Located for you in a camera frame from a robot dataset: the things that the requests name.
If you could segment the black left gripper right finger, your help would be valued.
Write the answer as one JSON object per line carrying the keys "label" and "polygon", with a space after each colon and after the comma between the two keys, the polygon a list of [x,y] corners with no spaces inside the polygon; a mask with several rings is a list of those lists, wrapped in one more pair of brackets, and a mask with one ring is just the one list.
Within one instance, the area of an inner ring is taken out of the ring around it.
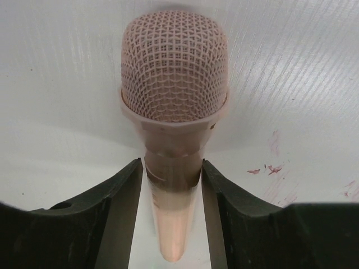
{"label": "black left gripper right finger", "polygon": [[202,197],[212,268],[357,268],[358,204],[281,208],[205,160]]}

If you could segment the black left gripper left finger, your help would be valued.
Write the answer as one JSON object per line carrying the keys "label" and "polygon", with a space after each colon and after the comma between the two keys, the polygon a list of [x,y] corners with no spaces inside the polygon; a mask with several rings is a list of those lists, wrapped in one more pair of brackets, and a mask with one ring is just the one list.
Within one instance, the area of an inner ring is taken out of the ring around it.
{"label": "black left gripper left finger", "polygon": [[49,209],[1,204],[2,268],[127,268],[142,182],[135,159]]}

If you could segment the beige toy microphone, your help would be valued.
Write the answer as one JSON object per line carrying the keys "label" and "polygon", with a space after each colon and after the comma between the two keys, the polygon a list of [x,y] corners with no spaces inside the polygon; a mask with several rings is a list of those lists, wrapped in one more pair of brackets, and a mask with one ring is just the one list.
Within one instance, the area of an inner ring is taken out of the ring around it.
{"label": "beige toy microphone", "polygon": [[135,18],[122,38],[121,109],[145,146],[159,249],[186,249],[203,151],[229,102],[228,46],[213,19],[183,10]]}

